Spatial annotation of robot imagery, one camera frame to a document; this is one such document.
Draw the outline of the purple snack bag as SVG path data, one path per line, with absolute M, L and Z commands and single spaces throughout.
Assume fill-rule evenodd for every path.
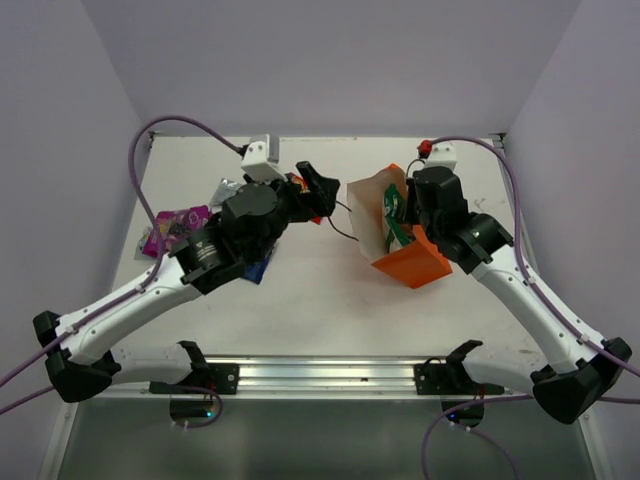
M 169 253 L 173 246 L 185 240 L 192 232 L 203 227 L 211 217 L 207 205 L 183 210 L 160 211 L 156 216 L 157 228 L 152 231 L 144 248 L 150 258 Z

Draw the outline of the red snack packet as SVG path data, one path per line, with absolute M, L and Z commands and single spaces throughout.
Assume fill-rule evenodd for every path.
M 300 177 L 299 175 L 290 172 L 287 173 L 287 178 L 294 183 L 295 185 L 297 185 L 300 188 L 300 191 L 302 193 L 308 193 L 309 192 L 309 188 L 307 183 L 305 182 L 305 180 Z M 316 225 L 320 225 L 322 223 L 322 218 L 321 217 L 314 217 L 311 219 L 311 222 L 316 224 Z

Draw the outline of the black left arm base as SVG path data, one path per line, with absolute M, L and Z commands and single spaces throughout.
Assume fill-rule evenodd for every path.
M 240 379 L 237 363 L 208 363 L 195 342 L 180 341 L 181 353 L 188 357 L 188 373 L 176 382 L 152 381 L 152 394 L 209 394 L 235 395 Z

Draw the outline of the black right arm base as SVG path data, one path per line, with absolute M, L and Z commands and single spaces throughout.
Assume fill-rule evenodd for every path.
M 483 345 L 468 340 L 446 357 L 430 357 L 413 366 L 413 380 L 418 395 L 502 395 L 505 389 L 491 383 L 478 383 L 463 368 L 467 355 Z

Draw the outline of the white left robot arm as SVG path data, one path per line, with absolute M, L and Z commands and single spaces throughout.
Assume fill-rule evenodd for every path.
M 329 217 L 338 180 L 308 162 L 303 181 L 249 181 L 200 229 L 171 248 L 153 268 L 76 312 L 37 315 L 34 329 L 46 350 L 53 389 L 66 403 L 90 399 L 114 384 L 150 382 L 171 392 L 210 393 L 215 376 L 193 341 L 133 350 L 123 339 L 156 317 L 239 279 L 262 261 L 292 223 Z

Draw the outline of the blue Burts crisps bag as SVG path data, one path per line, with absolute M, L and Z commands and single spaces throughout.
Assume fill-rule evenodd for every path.
M 264 274 L 273 258 L 276 249 L 277 247 L 274 246 L 262 260 L 249 265 L 245 270 L 243 279 L 255 285 L 259 285 L 263 280 Z

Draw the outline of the green snack bag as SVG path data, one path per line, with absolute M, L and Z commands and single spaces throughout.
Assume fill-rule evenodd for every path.
M 415 236 L 411 226 L 404 222 L 405 200 L 395 184 L 390 184 L 383 195 L 382 232 L 389 253 L 409 246 Z

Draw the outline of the orange paper bag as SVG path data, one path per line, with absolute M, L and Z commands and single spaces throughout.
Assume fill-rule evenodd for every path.
M 405 221 L 407 205 L 406 174 L 396 164 L 346 184 L 352 236 L 364 258 L 388 277 L 417 289 L 453 269 L 421 228 Z

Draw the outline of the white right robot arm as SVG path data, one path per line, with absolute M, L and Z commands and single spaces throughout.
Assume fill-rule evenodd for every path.
M 532 396 L 553 419 L 571 424 L 619 379 L 632 356 L 620 337 L 607 339 L 579 318 L 523 259 L 519 240 L 491 215 L 469 210 L 459 177 L 444 166 L 424 167 L 407 181 L 407 215 L 444 257 L 488 289 L 542 352 L 525 367 L 473 360 L 469 340 L 422 374 L 457 392 L 492 384 Z

